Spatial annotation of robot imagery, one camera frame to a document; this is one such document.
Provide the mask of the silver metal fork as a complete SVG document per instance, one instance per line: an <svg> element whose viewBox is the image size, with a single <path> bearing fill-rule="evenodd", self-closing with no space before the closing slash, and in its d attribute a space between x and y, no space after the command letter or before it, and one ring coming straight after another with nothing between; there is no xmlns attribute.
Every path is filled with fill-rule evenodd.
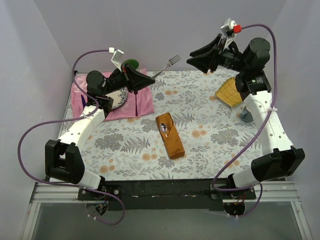
<svg viewBox="0 0 320 240"><path fill-rule="evenodd" d="M166 63L166 65L164 66L164 68L162 70L160 70L157 74L155 74L152 78L156 79L164 70L166 70L167 68L172 67L174 64L176 64L179 60L181 60L180 55L176 55L174 57L172 57L171 59L169 59Z"/></svg>

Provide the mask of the silver metal spoon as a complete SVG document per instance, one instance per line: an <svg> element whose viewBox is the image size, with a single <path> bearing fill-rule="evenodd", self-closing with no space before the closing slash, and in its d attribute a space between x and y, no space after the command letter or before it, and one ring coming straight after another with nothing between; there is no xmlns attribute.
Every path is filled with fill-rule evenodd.
<svg viewBox="0 0 320 240"><path fill-rule="evenodd" d="M169 129L165 123L160 123L160 131L165 135L165 137L168 137Z"/></svg>

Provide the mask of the orange cloth napkin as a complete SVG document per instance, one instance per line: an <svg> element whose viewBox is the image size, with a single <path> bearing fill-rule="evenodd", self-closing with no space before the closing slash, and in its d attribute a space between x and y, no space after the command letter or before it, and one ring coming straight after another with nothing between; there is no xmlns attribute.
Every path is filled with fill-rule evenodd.
<svg viewBox="0 0 320 240"><path fill-rule="evenodd" d="M155 118L155 121L169 158L177 159L183 157L185 155L185 149L171 114L167 112L159 115ZM167 138L160 130L160 123L166 124L169 130Z"/></svg>

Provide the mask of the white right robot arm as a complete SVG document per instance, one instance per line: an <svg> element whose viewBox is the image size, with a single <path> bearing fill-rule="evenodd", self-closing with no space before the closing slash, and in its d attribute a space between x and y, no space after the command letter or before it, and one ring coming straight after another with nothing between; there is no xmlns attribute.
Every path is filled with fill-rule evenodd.
<svg viewBox="0 0 320 240"><path fill-rule="evenodd" d="M219 66L236 71L236 90L257 128L263 155L254 159L250 167L230 174L225 186L214 187L216 191L227 192L232 199L263 181L291 176L305 159L304 150L296 148L285 133L274 107L276 89L271 88L264 72L270 50L266 39L256 37L240 52L235 42L228 44L218 34L211 43L191 52L186 61L203 73L213 72Z"/></svg>

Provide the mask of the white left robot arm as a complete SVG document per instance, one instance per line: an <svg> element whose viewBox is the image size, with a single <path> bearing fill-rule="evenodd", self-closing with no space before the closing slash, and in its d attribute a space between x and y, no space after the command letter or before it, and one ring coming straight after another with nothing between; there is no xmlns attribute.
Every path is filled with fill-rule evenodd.
<svg viewBox="0 0 320 240"><path fill-rule="evenodd" d="M116 69L109 77L92 70L86 75L89 95L83 109L83 119L77 120L57 140L45 144L45 174L77 186L89 189L95 200L106 196L102 177L87 170L81 156L81 149L94 129L102 123L112 110L113 99L108 94L123 88L136 94L154 84L154 78L136 71L128 63Z"/></svg>

